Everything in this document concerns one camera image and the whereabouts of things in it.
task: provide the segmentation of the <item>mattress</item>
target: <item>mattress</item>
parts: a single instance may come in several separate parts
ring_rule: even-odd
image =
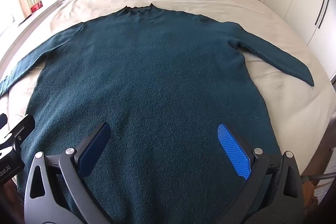
[[[310,49],[280,17],[258,0],[69,0],[31,34],[11,60],[3,77],[28,52],[59,31],[125,6],[150,4],[162,9],[205,15],[220,22],[239,23],[247,32],[288,52],[310,69],[314,87],[280,72],[249,52],[243,52],[251,79],[266,102],[279,147],[283,153],[287,150],[294,153],[299,170],[303,172],[335,111],[336,93]],[[0,113],[6,113],[8,117],[2,133],[11,130],[24,117],[43,67],[42,62],[0,99]]]

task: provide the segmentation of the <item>dark teal sweater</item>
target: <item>dark teal sweater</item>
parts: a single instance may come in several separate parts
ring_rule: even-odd
[[[241,188],[218,125],[279,154],[244,48],[313,86],[308,68],[233,22],[153,5],[79,23],[23,58],[3,95],[46,58],[27,113],[24,191],[34,154],[62,153],[108,122],[112,139],[86,183],[117,223],[212,224]]]

